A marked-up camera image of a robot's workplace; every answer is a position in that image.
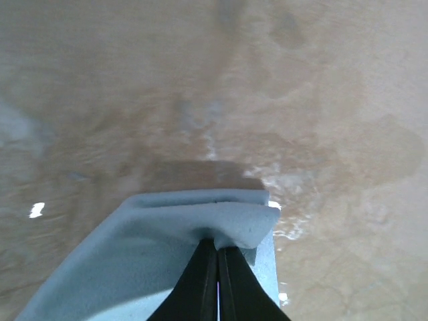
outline wet spot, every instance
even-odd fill
[[[0,185],[34,181],[54,139],[47,124],[0,101]]]
[[[389,115],[362,122],[338,144],[338,153],[362,187],[413,175],[425,155],[423,139]]]
[[[218,17],[222,28],[233,32],[237,28],[244,0],[217,0]]]
[[[69,172],[68,178],[75,180],[75,181],[85,181],[85,180],[89,179],[88,176],[86,176],[82,173],[79,173],[79,172]]]
[[[179,130],[191,132],[198,128],[195,116],[192,111],[192,103],[188,100],[178,100],[175,103],[175,110],[179,115]]]
[[[412,302],[413,309],[410,313],[403,309],[402,320],[408,320],[409,314],[415,316],[414,320],[423,320],[427,315],[426,298],[428,298],[428,269],[420,273],[417,282],[410,286],[406,302]]]
[[[282,3],[274,3],[270,36],[284,48],[298,49],[305,43],[298,19]]]
[[[208,122],[220,121],[223,111],[223,103],[219,100],[214,100],[207,105],[207,120]]]
[[[273,133],[234,132],[219,138],[219,158],[227,157],[229,150],[235,159],[248,165],[245,176],[261,179],[272,200],[286,209],[276,236],[301,237],[325,198],[346,192],[339,179],[346,169],[334,150],[318,147],[316,140],[302,142]]]
[[[10,104],[32,114],[43,114],[46,108],[57,106],[70,95],[71,86],[68,85],[71,81],[69,74],[55,68],[22,66],[0,83],[0,91]]]

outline folded cloth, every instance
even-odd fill
[[[267,191],[233,189],[130,197],[69,254],[16,320],[115,320],[112,309],[127,304],[120,320],[144,320],[201,239],[214,239],[217,249],[254,249],[267,238],[273,249],[269,233],[280,211],[268,201]],[[259,265],[266,268],[265,261]]]

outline stain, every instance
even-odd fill
[[[19,66],[0,85],[3,99],[34,116],[45,115],[45,109],[62,101],[70,93],[70,75],[56,68]]]
[[[299,49],[306,39],[300,28],[298,18],[291,12],[285,1],[272,0],[272,29],[269,36],[285,49]]]
[[[339,157],[354,184],[373,187],[415,174],[426,153],[423,139],[387,115],[374,122],[356,123],[349,136],[338,140]]]
[[[216,0],[220,25],[229,33],[236,32],[246,0]]]
[[[217,141],[220,159],[233,156],[246,164],[245,176],[260,179],[272,199],[286,209],[276,228],[295,239],[324,205],[348,187],[350,173],[331,148],[318,146],[316,136],[286,140],[274,133],[228,132]]]
[[[192,103],[190,101],[177,100],[174,105],[174,110],[176,110],[179,115],[179,130],[190,133],[194,129],[201,127],[195,120]]]
[[[214,100],[207,104],[207,121],[206,123],[220,123],[224,113],[224,103],[220,100]]]
[[[39,158],[55,140],[54,132],[47,124],[2,101],[0,119],[0,148],[26,150]]]
[[[257,31],[264,24],[254,23],[245,33],[245,44],[239,49],[240,57],[245,59],[245,63],[241,63],[245,67],[240,70],[240,76],[246,76],[245,80],[254,92],[271,99],[285,98],[313,82],[320,64],[308,56],[272,45],[271,35]]]
[[[425,270],[418,277],[418,282],[415,282],[409,288],[409,294],[405,298],[407,309],[403,309],[401,317],[407,320],[409,315],[414,316],[415,320],[423,320],[427,313],[428,307],[426,298],[428,297],[428,270]]]
[[[73,172],[73,171],[68,173],[68,177],[69,177],[70,179],[75,180],[75,181],[86,181],[86,180],[88,180],[88,179],[89,179],[89,177],[88,177],[88,176],[86,176],[86,175],[84,175],[84,174],[82,174],[82,173],[79,173],[79,172]]]

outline light blue cloth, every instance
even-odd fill
[[[145,320],[208,237],[217,249],[260,245],[251,268],[277,301],[272,228],[280,211],[268,201],[266,191],[232,189],[133,196],[69,254],[16,320]]]

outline cloth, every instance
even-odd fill
[[[201,239],[213,238],[217,249],[255,249],[280,216],[268,201],[268,192],[248,190],[133,196],[69,254],[16,320],[103,320],[103,311],[137,301],[150,315]]]

